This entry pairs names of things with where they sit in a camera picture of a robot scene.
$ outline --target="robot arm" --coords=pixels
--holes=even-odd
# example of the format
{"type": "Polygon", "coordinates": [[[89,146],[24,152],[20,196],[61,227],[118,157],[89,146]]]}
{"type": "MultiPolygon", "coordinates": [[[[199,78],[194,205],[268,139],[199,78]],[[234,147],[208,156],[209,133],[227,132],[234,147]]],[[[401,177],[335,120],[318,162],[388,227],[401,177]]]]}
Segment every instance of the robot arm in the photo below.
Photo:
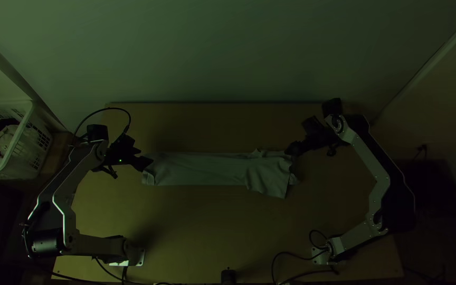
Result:
{"type": "Polygon", "coordinates": [[[59,255],[85,255],[97,257],[110,265],[140,266],[145,251],[123,236],[96,237],[80,234],[71,203],[77,186],[87,172],[105,171],[117,177],[112,162],[132,164],[143,169],[152,160],[132,155],[133,140],[121,135],[110,148],[105,126],[88,127],[89,142],[75,147],[68,163],[50,181],[37,198],[36,207],[29,215],[23,230],[26,250],[30,258],[59,255]]]}
{"type": "Polygon", "coordinates": [[[364,220],[348,232],[329,238],[325,246],[313,247],[313,253],[328,249],[315,258],[316,264],[332,265],[389,232],[410,230],[415,223],[415,205],[404,175],[371,136],[365,117],[342,115],[339,99],[330,100],[323,107],[325,121],[340,140],[339,145],[351,145],[376,180],[364,220]]]}

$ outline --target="laundry basket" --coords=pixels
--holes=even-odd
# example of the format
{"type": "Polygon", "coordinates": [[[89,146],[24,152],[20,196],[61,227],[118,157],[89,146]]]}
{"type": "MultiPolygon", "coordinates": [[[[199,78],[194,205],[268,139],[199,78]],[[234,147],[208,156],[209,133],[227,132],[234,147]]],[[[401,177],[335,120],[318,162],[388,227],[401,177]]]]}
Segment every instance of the laundry basket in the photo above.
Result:
{"type": "Polygon", "coordinates": [[[0,120],[20,122],[0,163],[0,179],[31,179],[38,175],[52,136],[31,101],[0,103],[0,120]]]}

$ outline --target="black cable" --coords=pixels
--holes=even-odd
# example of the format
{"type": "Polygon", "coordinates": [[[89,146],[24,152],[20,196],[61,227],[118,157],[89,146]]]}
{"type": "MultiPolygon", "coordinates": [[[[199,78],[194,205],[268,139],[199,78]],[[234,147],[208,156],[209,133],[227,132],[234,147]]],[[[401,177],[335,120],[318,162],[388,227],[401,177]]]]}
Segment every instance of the black cable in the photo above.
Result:
{"type": "Polygon", "coordinates": [[[311,230],[311,231],[309,232],[309,241],[311,242],[312,246],[314,246],[315,248],[318,248],[318,249],[322,249],[322,250],[327,249],[326,246],[317,246],[317,245],[314,244],[314,242],[312,241],[312,237],[311,237],[311,234],[313,234],[313,233],[318,233],[318,234],[320,234],[320,235],[325,239],[325,241],[328,240],[327,237],[326,237],[322,232],[320,232],[320,231],[318,231],[318,230],[311,230]]]}
{"type": "Polygon", "coordinates": [[[124,279],[126,278],[126,274],[128,274],[128,267],[125,266],[123,269],[122,269],[122,276],[121,276],[121,285],[124,285],[124,279]]]}
{"type": "MultiPolygon", "coordinates": [[[[131,284],[139,284],[139,285],[145,285],[143,283],[138,283],[138,282],[131,282],[128,280],[128,278],[126,277],[126,279],[122,279],[122,278],[119,278],[117,276],[115,276],[114,274],[112,274],[110,271],[108,271],[100,262],[100,260],[98,258],[94,258],[96,260],[96,262],[98,263],[98,265],[100,265],[100,267],[103,269],[103,271],[105,271],[108,275],[114,277],[115,279],[121,281],[121,282],[128,282],[128,283],[131,283],[131,284]]],[[[156,283],[155,285],[174,285],[172,283],[167,283],[167,282],[160,282],[160,283],[156,283]]]]}
{"type": "Polygon", "coordinates": [[[71,139],[71,145],[73,145],[74,141],[75,141],[75,135],[77,134],[77,132],[79,131],[80,127],[82,126],[82,124],[87,120],[89,119],[91,116],[93,116],[94,114],[97,114],[99,112],[103,112],[103,111],[106,111],[106,110],[120,110],[120,111],[123,111],[125,112],[127,115],[128,115],[128,124],[124,127],[124,130],[122,131],[123,134],[125,134],[128,129],[129,129],[129,125],[131,124],[131,115],[129,114],[128,111],[126,111],[125,109],[123,108],[117,108],[117,107],[108,107],[108,108],[103,108],[103,109],[99,109],[97,111],[94,111],[92,113],[90,113],[89,115],[87,115],[87,117],[85,117],[81,122],[80,124],[77,126],[77,128],[75,129],[75,132],[73,133],[73,138],[71,139]]]}
{"type": "Polygon", "coordinates": [[[301,257],[301,256],[296,255],[296,254],[294,254],[294,253],[292,253],[292,252],[289,252],[289,251],[281,251],[281,252],[279,252],[278,254],[276,254],[276,255],[274,256],[274,258],[272,259],[272,264],[270,265],[270,274],[271,274],[271,276],[272,276],[272,284],[277,284],[277,283],[276,283],[276,279],[274,278],[274,263],[276,262],[277,257],[279,257],[280,255],[282,255],[282,254],[287,254],[287,255],[290,255],[290,256],[292,256],[292,257],[294,257],[294,258],[298,258],[298,259],[301,259],[301,260],[313,260],[313,259],[315,259],[316,257],[322,255],[322,254],[325,253],[325,252],[327,252],[327,250],[323,250],[323,251],[321,251],[320,253],[318,253],[318,254],[316,254],[316,255],[313,255],[313,256],[310,257],[310,258],[304,258],[304,257],[301,257]]]}
{"type": "Polygon", "coordinates": [[[299,275],[295,275],[295,276],[293,276],[293,277],[291,277],[291,278],[288,278],[288,279],[282,281],[282,282],[279,283],[279,284],[285,284],[285,283],[288,283],[288,282],[290,282],[290,281],[295,280],[296,278],[300,278],[300,277],[303,277],[303,276],[307,276],[307,275],[311,275],[311,274],[315,274],[315,273],[325,273],[325,272],[334,272],[334,273],[335,273],[336,271],[333,270],[333,269],[308,271],[308,272],[305,272],[305,273],[301,273],[301,274],[299,274],[299,275]]]}
{"type": "Polygon", "coordinates": [[[428,284],[442,284],[441,281],[437,280],[439,276],[443,275],[444,272],[442,272],[439,276],[437,276],[436,278],[433,278],[433,277],[430,277],[422,272],[419,272],[419,271],[416,271],[414,269],[411,269],[409,267],[405,267],[403,266],[402,268],[404,268],[404,270],[407,270],[409,272],[412,272],[416,275],[418,275],[420,278],[422,278],[425,282],[427,282],[428,284]]]}
{"type": "Polygon", "coordinates": [[[50,275],[54,275],[54,276],[57,276],[57,277],[61,277],[61,278],[65,278],[65,279],[69,279],[69,280],[72,280],[72,281],[79,281],[79,282],[85,282],[85,283],[90,283],[90,284],[98,284],[98,285],[104,285],[103,283],[100,283],[100,282],[96,282],[96,281],[90,281],[90,280],[84,280],[84,279],[79,279],[79,278],[75,278],[75,277],[70,277],[70,276],[66,276],[66,275],[62,275],[62,274],[59,274],[59,273],[55,273],[51,270],[48,270],[46,268],[44,268],[41,264],[38,263],[38,261],[34,258],[33,256],[33,253],[29,251],[29,244],[27,243],[28,240],[27,240],[27,228],[29,226],[25,226],[24,230],[22,231],[22,238],[24,239],[24,245],[26,247],[26,252],[27,252],[27,256],[29,256],[29,258],[34,262],[34,264],[40,268],[41,270],[49,273],[50,275]]]}
{"type": "MultiPolygon", "coordinates": [[[[115,279],[117,279],[117,280],[119,280],[119,281],[124,282],[123,279],[121,279],[121,278],[115,276],[114,274],[112,274],[112,272],[108,271],[108,270],[101,264],[101,262],[100,262],[100,260],[99,260],[98,258],[94,258],[94,260],[96,260],[96,262],[98,263],[98,265],[100,265],[100,267],[103,269],[103,271],[105,271],[108,275],[114,277],[115,279]]],[[[128,281],[127,279],[126,279],[126,282],[128,282],[128,283],[133,283],[133,284],[142,284],[142,283],[130,282],[130,281],[128,281]]]]}

